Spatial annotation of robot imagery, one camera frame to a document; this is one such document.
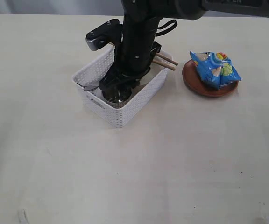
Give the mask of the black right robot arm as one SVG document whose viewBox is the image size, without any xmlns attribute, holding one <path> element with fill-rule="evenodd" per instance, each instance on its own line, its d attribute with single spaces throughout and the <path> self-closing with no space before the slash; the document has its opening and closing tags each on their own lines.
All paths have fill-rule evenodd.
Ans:
<svg viewBox="0 0 269 224">
<path fill-rule="evenodd" d="M 155 37 L 162 18 L 197 20 L 206 11 L 269 18 L 269 0 L 124 0 L 124 20 L 105 25 L 104 42 L 115 45 L 114 63 L 100 80 L 109 100 L 126 96 L 150 69 L 155 57 Z"/>
</svg>

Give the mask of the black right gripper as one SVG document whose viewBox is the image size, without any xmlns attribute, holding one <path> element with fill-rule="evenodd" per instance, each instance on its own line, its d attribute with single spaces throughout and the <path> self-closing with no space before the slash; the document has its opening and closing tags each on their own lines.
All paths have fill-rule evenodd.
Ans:
<svg viewBox="0 0 269 224">
<path fill-rule="evenodd" d="M 103 96 L 114 96 L 116 93 L 115 87 L 118 87 L 119 96 L 131 96 L 132 88 L 138 86 L 139 80 L 145 76 L 149 70 L 149 67 L 141 67 L 136 69 L 131 66 L 127 67 L 127 64 L 121 64 L 120 60 L 128 62 L 128 60 L 134 60 L 135 56 L 148 57 L 151 50 L 145 55 L 138 55 L 135 53 L 133 56 L 128 56 L 123 52 L 123 45 L 120 44 L 114 48 L 114 63 L 111 65 L 106 75 L 99 81 L 99 88 L 102 90 Z"/>
</svg>

